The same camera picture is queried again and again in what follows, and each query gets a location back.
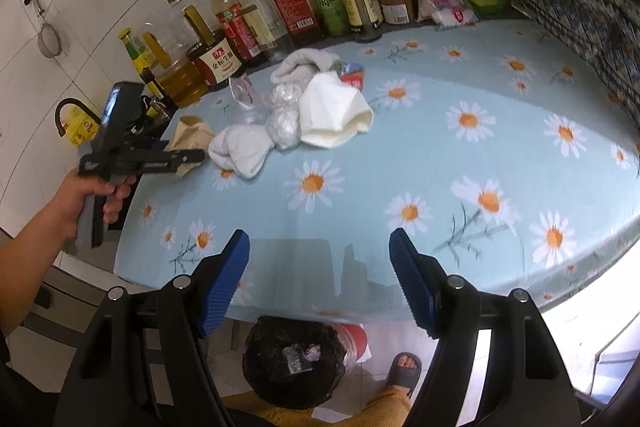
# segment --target black trash bag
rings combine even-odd
[[[293,353],[311,356],[292,363]],[[264,316],[249,331],[242,371],[264,401],[286,409],[310,409],[331,398],[345,374],[346,353],[328,324]]]

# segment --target brown paper bag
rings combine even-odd
[[[203,149],[207,150],[209,142],[213,140],[216,134],[211,130],[209,124],[202,118],[197,116],[181,116],[177,127],[175,128],[174,137],[164,148],[165,151],[174,151],[176,149]],[[178,167],[175,175],[182,178],[187,172],[194,167],[198,167],[199,163],[183,164]]]

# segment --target table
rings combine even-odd
[[[144,176],[114,272],[160,287],[220,252],[251,257],[231,318],[330,322],[411,317],[388,258],[404,227],[418,251],[478,289],[567,298],[640,235],[640,139],[593,71],[540,26],[495,20],[331,48],[366,67],[369,134],[334,150],[274,150],[251,181],[210,160]],[[252,75],[262,93],[273,68]],[[215,132],[228,90],[178,112]]]

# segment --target pants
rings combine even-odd
[[[259,416],[276,427],[324,427],[322,420],[311,418],[313,409],[293,410],[276,407],[252,391],[222,399],[228,409],[241,410]],[[409,414],[411,403],[404,393],[390,389],[374,397],[357,415],[333,425],[339,427],[401,427]]]

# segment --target blue gripper pad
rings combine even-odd
[[[418,268],[421,257],[403,229],[395,229],[391,233],[389,259],[402,287],[402,292],[409,303],[416,325],[432,335],[431,331],[438,329],[436,298]]]
[[[249,250],[249,236],[246,232],[237,230],[220,254],[226,255],[226,260],[205,295],[200,318],[200,331],[205,337],[221,326],[240,278],[249,263]]]

